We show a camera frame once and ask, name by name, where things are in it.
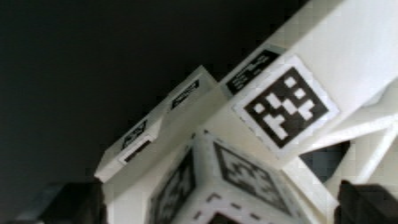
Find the black square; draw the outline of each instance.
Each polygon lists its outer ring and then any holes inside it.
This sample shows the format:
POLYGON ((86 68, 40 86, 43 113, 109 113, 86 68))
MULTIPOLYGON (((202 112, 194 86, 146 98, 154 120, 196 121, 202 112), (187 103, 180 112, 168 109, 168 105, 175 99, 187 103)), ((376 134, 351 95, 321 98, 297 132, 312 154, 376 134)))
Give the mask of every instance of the black square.
POLYGON ((244 109, 281 149, 329 112, 296 68, 287 71, 244 109))
POLYGON ((143 121, 141 125, 138 126, 138 128, 130 132, 129 136, 125 137, 122 150, 129 147, 129 145, 134 143, 136 139, 141 137, 141 134, 146 131, 146 123, 148 123, 148 120, 143 121))
POLYGON ((221 213, 216 213, 216 216, 209 224, 241 224, 233 219, 230 219, 221 213))
POLYGON ((241 92, 244 87, 248 86, 249 82, 260 75, 262 71, 269 67, 271 63, 276 61, 280 54, 269 50, 264 50, 258 54, 257 58, 253 59, 251 63, 233 76, 232 80, 228 81, 228 89, 233 95, 241 92))
POLYGON ((196 189, 194 153, 187 153, 178 169, 154 198, 152 224, 170 224, 196 189))
POLYGON ((191 93, 194 92, 194 90, 198 88, 200 88, 200 80, 194 81, 194 83, 191 84, 191 86, 186 88, 182 94, 178 95, 177 99, 173 100, 171 109, 175 109, 178 107, 178 105, 184 103, 186 99, 191 96, 191 93))
POLYGON ((216 142, 225 180, 289 215, 290 210, 269 172, 216 142))

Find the white structure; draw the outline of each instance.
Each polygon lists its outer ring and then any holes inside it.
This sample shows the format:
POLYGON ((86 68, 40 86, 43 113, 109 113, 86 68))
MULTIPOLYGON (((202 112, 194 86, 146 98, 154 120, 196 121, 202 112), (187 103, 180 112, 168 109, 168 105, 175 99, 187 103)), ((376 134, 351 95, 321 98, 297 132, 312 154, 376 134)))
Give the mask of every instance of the white structure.
POLYGON ((219 85, 207 78, 202 92, 189 78, 162 103, 164 122, 132 140, 127 154, 116 153, 123 140, 106 152, 97 176, 113 224, 146 223, 150 198, 198 127, 274 167, 310 223, 335 222, 342 179, 386 183, 397 195, 386 157, 397 157, 398 133, 397 8, 395 0, 310 1, 219 85), (299 156, 347 140, 353 148, 324 184, 299 156))

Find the white cube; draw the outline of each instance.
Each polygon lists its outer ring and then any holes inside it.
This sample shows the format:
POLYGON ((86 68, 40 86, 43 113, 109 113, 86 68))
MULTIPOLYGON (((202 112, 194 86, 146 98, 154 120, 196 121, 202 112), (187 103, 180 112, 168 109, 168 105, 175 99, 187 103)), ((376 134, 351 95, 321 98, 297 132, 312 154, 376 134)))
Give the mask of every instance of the white cube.
POLYGON ((148 224, 306 223, 281 173, 207 131, 175 164, 148 224))

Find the white panel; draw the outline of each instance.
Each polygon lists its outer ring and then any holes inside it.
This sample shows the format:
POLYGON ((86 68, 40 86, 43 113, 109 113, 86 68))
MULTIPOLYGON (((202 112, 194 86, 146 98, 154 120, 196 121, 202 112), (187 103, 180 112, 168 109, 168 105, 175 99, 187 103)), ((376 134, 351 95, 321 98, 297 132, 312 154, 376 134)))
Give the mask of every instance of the white panel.
POLYGON ((132 156, 136 155, 136 151, 141 149, 145 144, 148 144, 148 141, 154 142, 159 138, 168 105, 168 101, 164 100, 104 153, 104 158, 95 173, 95 176, 100 178, 102 182, 109 181, 123 169, 132 156))

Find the dark wall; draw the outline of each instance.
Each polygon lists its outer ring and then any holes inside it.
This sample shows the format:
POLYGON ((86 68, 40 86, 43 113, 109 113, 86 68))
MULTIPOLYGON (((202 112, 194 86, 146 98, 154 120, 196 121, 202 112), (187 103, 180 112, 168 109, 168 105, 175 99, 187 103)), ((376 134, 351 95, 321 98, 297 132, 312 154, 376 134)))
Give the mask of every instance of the dark wall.
POLYGON ((221 78, 305 0, 0 0, 0 223, 102 152, 196 67, 221 78))

